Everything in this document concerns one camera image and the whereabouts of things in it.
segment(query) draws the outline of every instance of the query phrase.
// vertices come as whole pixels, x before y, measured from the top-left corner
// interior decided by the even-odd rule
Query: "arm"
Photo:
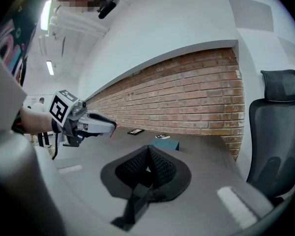
[[[32,109],[22,107],[20,109],[22,127],[26,134],[37,134],[53,131],[51,126],[52,116],[49,113],[37,113]]]

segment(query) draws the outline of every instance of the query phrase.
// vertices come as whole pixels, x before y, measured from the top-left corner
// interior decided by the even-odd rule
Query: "fluorescent light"
[[[43,12],[41,13],[41,16],[40,16],[40,28],[42,30],[48,30],[50,6],[51,6],[51,0],[48,0],[45,3]]]
[[[47,64],[50,75],[53,75],[54,71],[53,71],[53,65],[51,64],[51,61],[46,61],[46,64]]]

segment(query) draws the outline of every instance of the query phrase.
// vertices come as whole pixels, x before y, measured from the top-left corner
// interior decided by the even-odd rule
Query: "black office chair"
[[[252,161],[247,182],[274,201],[295,184],[295,70],[261,73],[265,98],[249,108]]]

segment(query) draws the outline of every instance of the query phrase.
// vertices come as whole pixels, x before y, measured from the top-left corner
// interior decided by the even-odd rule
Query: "desk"
[[[157,134],[144,131],[132,136],[127,134],[129,130],[117,128],[112,139],[87,138],[79,148],[60,147],[55,161],[59,165],[62,160],[67,163],[68,160],[75,160],[82,166],[80,171],[62,177],[74,196],[106,223],[123,214],[126,200],[114,198],[108,193],[100,180],[101,169],[107,163],[147,144]],[[171,135],[171,138],[180,142],[181,151],[162,150],[188,165],[191,182],[173,201],[150,204],[131,229],[132,235],[225,236],[239,232],[241,228],[216,194],[224,186],[231,186],[259,218],[272,210],[270,202],[239,177],[235,163],[220,137]]]

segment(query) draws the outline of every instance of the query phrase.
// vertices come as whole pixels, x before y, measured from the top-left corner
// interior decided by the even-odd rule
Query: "black cable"
[[[58,143],[58,133],[56,133],[56,148],[55,148],[55,154],[54,154],[54,156],[53,156],[53,160],[56,158],[56,156],[58,155],[58,145],[57,145],[57,143]]]

